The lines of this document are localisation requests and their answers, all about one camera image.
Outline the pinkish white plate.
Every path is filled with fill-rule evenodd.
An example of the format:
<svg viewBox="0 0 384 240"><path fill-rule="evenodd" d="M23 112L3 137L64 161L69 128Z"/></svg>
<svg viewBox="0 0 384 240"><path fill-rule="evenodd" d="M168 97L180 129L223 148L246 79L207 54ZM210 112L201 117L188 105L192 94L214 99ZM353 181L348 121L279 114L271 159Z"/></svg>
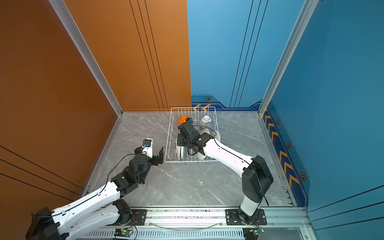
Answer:
<svg viewBox="0 0 384 240"><path fill-rule="evenodd" d="M201 154L200 152L198 152L198 153L196 154L196 156L197 156L197 159L198 159L199 161L203 161L203 160L206 158L206 155Z"/></svg>

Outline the white wire dish rack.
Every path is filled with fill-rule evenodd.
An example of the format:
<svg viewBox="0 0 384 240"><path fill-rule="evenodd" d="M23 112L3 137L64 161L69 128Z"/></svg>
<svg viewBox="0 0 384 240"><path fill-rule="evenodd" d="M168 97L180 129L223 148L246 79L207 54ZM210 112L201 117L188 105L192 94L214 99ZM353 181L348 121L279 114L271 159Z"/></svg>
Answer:
<svg viewBox="0 0 384 240"><path fill-rule="evenodd" d="M203 152L204 143L212 137L220 137L215 107L197 105L171 108L165 161L214 161L211 157L205 157Z"/></svg>

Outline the green rimmed white plate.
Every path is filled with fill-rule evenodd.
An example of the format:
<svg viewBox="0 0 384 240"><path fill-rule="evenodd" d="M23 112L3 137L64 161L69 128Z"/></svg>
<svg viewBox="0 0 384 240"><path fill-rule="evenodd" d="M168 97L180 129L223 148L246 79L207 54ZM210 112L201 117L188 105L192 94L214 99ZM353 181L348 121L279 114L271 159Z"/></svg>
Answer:
<svg viewBox="0 0 384 240"><path fill-rule="evenodd" d="M185 147L179 146L179 159L184 160L185 159Z"/></svg>

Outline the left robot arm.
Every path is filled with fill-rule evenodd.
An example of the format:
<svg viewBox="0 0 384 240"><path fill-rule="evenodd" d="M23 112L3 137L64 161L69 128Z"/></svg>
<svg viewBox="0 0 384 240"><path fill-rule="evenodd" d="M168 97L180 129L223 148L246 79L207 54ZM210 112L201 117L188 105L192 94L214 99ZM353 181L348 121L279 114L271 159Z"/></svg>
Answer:
<svg viewBox="0 0 384 240"><path fill-rule="evenodd" d="M150 147L139 147L123 171L94 192L65 206L43 208L32 218L27 240L75 240L115 223L126 224L132 211L123 197L144 184L151 166L164 162L164 151L152 155Z"/></svg>

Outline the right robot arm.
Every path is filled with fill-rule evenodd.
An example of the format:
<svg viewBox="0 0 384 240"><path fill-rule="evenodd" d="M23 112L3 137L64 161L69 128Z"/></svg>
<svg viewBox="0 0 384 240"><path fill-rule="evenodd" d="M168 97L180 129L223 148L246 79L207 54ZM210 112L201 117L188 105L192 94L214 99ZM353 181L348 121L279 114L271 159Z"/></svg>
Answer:
<svg viewBox="0 0 384 240"><path fill-rule="evenodd" d="M219 140L218 131L206 126L202 126L203 130L199 131L192 118L187 116L178 119L177 127L179 153L182 152L181 148L184 148L189 156L196 156L198 160L212 158L242 178L242 190L245 196L238 208L239 218L245 225L256 223L260 203L274 182L265 159L259 155L252 158L225 146Z"/></svg>

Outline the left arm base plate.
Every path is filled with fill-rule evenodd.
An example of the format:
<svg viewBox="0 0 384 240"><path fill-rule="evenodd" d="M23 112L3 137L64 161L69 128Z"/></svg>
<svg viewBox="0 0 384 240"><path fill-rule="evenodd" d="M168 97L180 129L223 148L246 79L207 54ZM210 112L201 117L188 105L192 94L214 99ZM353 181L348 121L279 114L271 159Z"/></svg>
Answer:
<svg viewBox="0 0 384 240"><path fill-rule="evenodd" d="M146 209L133 209L129 213L123 213L111 226L144 226L147 218Z"/></svg>

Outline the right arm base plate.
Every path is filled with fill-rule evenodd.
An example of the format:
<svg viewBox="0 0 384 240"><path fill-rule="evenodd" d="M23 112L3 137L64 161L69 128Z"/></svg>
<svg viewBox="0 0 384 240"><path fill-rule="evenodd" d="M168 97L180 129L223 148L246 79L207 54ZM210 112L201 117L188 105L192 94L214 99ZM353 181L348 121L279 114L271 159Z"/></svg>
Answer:
<svg viewBox="0 0 384 240"><path fill-rule="evenodd" d="M227 225L259 225L266 226L267 217L263 209L256 209L252 216L248 216L241 209L226 209L226 221Z"/></svg>

